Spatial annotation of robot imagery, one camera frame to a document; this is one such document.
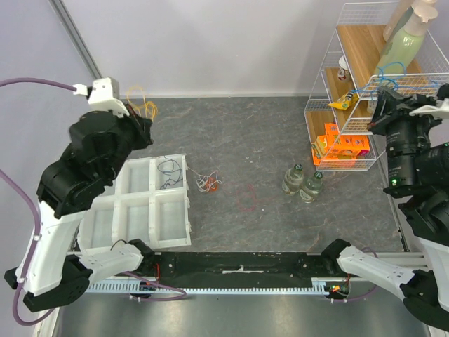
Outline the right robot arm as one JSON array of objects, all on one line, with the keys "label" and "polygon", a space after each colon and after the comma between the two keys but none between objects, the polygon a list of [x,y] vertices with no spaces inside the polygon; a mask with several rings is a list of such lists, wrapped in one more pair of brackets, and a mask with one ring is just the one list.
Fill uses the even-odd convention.
[{"label": "right robot arm", "polygon": [[385,136],[388,186],[384,193],[407,197],[398,208],[422,246],[428,270],[386,263],[342,239],[323,251],[322,270],[367,279],[394,294],[422,323],[448,330],[448,144],[431,146],[429,131],[448,118],[448,85],[435,96],[401,95],[386,86],[368,124]]}]

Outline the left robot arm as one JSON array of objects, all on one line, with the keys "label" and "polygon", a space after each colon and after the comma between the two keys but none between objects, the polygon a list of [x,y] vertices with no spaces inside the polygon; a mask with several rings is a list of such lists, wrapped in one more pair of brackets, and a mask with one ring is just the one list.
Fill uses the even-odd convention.
[{"label": "left robot arm", "polygon": [[4,279],[23,292],[30,312],[69,305],[87,288],[108,277],[154,268],[151,250],[141,239],[94,255],[70,254],[74,236],[96,197],[111,186],[129,154],[152,144],[152,120],[129,108],[118,117],[92,111],[69,127],[70,144],[42,173],[36,191],[35,232],[27,256]]}]

